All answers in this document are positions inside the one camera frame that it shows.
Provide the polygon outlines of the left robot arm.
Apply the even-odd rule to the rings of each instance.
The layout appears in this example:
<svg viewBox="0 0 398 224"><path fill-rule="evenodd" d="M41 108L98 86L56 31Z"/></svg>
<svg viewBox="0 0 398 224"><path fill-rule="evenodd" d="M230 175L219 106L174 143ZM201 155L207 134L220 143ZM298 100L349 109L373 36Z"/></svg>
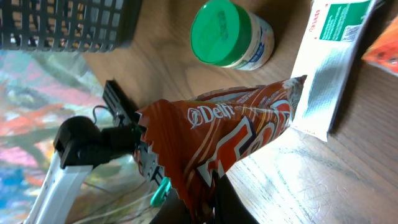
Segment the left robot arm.
<svg viewBox="0 0 398 224"><path fill-rule="evenodd" d="M86 176L101 164L132 154L141 134L135 122L100 130L86 116L64 121L40 193L24 222L65 223Z"/></svg>

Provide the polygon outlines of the green lid jar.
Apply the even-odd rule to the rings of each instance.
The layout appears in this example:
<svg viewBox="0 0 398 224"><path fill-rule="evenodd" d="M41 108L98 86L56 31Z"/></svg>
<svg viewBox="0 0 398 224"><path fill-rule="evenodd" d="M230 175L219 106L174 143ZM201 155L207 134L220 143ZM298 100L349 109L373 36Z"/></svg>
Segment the green lid jar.
<svg viewBox="0 0 398 224"><path fill-rule="evenodd" d="M235 70L255 70L274 50L272 27L231 1L208 1L192 23L190 45L199 61Z"/></svg>

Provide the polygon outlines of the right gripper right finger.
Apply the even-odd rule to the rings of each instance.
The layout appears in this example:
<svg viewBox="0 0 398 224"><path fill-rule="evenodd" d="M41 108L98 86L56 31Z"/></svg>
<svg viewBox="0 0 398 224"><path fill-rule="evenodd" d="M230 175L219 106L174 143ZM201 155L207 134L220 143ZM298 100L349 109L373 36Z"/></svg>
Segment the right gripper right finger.
<svg viewBox="0 0 398 224"><path fill-rule="evenodd" d="M214 203L215 215L211 223L259 224L240 200L227 175L224 175L216 183Z"/></svg>

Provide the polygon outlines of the small orange box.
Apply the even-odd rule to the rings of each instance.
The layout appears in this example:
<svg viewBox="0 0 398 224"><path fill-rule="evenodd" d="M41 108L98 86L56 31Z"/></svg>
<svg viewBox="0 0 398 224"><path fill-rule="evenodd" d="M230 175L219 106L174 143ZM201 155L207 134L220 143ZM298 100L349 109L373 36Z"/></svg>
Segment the small orange box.
<svg viewBox="0 0 398 224"><path fill-rule="evenodd" d="M397 76L397 17L361 57L366 63Z"/></svg>

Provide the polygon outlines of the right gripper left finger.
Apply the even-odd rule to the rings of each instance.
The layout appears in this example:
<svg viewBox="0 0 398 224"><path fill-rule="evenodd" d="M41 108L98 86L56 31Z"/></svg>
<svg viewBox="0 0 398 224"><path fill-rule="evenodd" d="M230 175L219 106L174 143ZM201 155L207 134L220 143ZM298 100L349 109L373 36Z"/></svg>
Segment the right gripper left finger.
<svg viewBox="0 0 398 224"><path fill-rule="evenodd" d="M194 224L183 200L169 195L150 224Z"/></svg>

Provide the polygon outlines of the white and green carton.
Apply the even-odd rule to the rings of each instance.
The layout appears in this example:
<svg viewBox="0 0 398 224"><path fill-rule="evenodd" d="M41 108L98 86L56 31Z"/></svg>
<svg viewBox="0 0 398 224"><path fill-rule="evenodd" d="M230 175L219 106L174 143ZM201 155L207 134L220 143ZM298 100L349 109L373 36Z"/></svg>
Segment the white and green carton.
<svg viewBox="0 0 398 224"><path fill-rule="evenodd" d="M378 0L315 0L292 76L306 75L293 127L326 141Z"/></svg>

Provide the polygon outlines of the red chocolate bar wrapper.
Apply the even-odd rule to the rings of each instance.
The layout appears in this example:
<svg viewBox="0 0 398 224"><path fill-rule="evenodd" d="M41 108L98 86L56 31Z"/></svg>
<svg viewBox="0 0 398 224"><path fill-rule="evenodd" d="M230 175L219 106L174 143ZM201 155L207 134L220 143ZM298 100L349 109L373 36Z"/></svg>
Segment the red chocolate bar wrapper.
<svg viewBox="0 0 398 224"><path fill-rule="evenodd" d="M305 80L216 90L192 100L158 100L139 110L142 140L195 223L209 217L217 181L290 126Z"/></svg>

